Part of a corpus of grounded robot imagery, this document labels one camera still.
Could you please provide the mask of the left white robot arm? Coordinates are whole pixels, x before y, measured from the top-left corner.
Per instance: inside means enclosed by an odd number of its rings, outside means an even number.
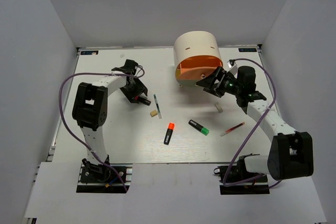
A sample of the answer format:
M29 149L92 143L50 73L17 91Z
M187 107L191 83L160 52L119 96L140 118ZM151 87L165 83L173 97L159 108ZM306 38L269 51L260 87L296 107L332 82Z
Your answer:
M111 168L108 166L109 155L106 151L102 126L107 119L108 97L115 91L121 90L130 103L150 105L146 98L147 87L137 76L137 70L143 71L134 60L127 59L119 68L113 68L111 73L93 82L82 82L78 85L72 118L77 122L87 149L87 157L83 165L93 171L93 176L101 182L110 178Z

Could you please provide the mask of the grey eraser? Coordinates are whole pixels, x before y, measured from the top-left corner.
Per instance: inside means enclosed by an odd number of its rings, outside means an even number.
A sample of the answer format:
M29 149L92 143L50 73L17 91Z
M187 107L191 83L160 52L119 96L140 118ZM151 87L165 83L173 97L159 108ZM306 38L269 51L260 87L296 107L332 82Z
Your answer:
M219 103L215 103L214 105L215 105L218 113L222 113L223 112L223 108L219 105Z

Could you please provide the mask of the tan eraser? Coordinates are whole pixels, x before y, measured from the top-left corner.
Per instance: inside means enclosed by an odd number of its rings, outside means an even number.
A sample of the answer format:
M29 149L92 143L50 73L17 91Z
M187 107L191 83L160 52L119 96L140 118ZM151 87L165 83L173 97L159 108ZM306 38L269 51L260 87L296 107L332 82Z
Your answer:
M156 115L157 115L157 111L156 111L156 110L154 110L154 111L150 112L150 115L151 115L151 117L154 117L154 116L156 116Z

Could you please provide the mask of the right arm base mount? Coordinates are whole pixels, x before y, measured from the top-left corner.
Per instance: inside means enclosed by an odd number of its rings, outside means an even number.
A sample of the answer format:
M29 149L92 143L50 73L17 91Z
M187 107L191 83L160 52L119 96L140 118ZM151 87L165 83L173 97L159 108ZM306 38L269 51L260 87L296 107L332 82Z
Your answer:
M228 173L228 177L225 181L226 184L234 184L242 180L246 182L224 186L223 179L228 165L217 166L213 173L219 178L219 190L221 195L267 195L270 194L268 178L266 176L254 178L257 173L243 173L239 170L236 164L234 164Z

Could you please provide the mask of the grey-green bottom drawer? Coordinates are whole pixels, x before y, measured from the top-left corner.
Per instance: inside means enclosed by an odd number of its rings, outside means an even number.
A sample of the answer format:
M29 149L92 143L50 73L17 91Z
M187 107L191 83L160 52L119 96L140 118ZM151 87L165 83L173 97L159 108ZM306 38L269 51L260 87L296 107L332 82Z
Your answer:
M200 79L178 79L181 87L196 87Z

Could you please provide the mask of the red ink pen refill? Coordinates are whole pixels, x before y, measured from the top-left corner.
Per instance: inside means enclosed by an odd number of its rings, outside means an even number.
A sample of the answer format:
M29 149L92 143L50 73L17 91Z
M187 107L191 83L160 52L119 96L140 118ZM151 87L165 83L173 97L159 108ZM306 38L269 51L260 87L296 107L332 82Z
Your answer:
M237 129L237 128L243 126L244 124L245 124L245 122L242 122L242 123L239 123L239 124L237 124L237 125L235 125L235 126L229 128L229 129L225 130L224 132L222 132L222 133L220 134L220 137L225 136L226 134L228 134L228 133L234 131L235 129Z

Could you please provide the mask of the yellow middle drawer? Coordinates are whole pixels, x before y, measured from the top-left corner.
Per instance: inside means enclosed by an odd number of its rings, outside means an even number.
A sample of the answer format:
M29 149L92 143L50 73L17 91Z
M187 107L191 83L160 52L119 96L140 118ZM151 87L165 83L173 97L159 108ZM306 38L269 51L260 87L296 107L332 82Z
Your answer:
M181 75L181 70L179 68L175 69L175 79L179 83L180 82L180 75Z

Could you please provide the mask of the pink highlighter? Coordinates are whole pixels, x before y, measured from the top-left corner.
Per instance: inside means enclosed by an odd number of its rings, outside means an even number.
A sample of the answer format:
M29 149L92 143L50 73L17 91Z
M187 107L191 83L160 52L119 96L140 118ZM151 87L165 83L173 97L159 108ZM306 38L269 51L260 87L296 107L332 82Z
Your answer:
M142 103L142 104L145 104L147 106L149 106L151 104L151 101L146 99L146 98L143 98L143 97L140 97L140 96L137 96L135 97L135 100L137 103Z

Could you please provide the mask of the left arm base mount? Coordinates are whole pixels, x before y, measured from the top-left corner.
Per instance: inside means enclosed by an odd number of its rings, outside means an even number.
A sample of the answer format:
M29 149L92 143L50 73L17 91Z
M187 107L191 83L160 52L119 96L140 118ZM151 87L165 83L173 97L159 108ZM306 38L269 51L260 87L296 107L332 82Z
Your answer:
M114 169L122 178L125 187L129 189L132 179L132 164L114 164ZM81 165L79 172L76 193L93 194L126 194L121 180L111 169L104 168L103 173L95 173L89 168Z

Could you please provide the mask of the green highlighter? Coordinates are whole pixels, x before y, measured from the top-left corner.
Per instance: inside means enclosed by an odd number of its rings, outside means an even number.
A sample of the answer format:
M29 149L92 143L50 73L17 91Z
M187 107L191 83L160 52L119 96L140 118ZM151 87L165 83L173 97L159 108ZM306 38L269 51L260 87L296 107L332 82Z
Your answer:
M207 128L203 127L202 125L195 122L194 120L189 120L188 124L205 136L209 134L209 130Z

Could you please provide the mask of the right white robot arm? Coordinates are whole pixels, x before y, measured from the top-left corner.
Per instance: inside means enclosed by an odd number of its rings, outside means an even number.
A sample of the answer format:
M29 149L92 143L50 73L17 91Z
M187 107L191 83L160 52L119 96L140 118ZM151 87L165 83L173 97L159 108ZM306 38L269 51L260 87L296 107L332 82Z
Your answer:
M228 169L223 177L226 186L230 175L237 175L242 183L270 175L274 180L309 177L313 174L313 143L308 132L298 132L287 124L275 111L266 97L256 90L256 73L253 67L242 66L234 76L222 67L197 82L197 86L217 97L225 93L235 96L238 106L256 122L271 142L268 155L235 154L234 172Z

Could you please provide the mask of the orange highlighter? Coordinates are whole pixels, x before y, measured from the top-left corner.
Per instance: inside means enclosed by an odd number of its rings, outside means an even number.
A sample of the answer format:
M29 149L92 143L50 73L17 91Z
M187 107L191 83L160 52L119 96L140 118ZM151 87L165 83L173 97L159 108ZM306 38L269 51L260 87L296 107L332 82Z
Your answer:
M173 131L174 131L175 124L174 123L169 123L165 138L164 138L164 144L169 145Z

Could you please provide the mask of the round beige drawer organizer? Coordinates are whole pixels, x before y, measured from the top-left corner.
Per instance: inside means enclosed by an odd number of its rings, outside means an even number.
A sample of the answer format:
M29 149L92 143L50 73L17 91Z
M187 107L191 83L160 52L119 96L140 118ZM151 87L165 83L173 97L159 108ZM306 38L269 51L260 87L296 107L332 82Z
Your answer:
M175 69L182 60L192 56L209 55L221 59L216 38L207 31L190 31L180 35L174 43L173 54Z

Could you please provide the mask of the blue table label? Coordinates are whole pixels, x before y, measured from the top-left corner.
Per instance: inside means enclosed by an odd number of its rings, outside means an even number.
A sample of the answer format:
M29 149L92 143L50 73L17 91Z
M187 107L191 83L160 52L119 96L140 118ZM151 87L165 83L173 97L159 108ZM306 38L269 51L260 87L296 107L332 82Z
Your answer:
M239 52L257 52L256 48L238 48Z
M85 50L80 52L81 55L97 55L98 53L98 50Z

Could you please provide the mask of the orange top drawer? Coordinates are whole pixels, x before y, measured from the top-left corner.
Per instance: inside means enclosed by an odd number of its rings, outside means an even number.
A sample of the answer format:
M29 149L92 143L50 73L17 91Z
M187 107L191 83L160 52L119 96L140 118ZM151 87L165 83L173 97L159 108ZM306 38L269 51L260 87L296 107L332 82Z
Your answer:
M222 67L220 58L209 55L192 56L182 60L176 68L181 70L180 79L204 79L217 67Z

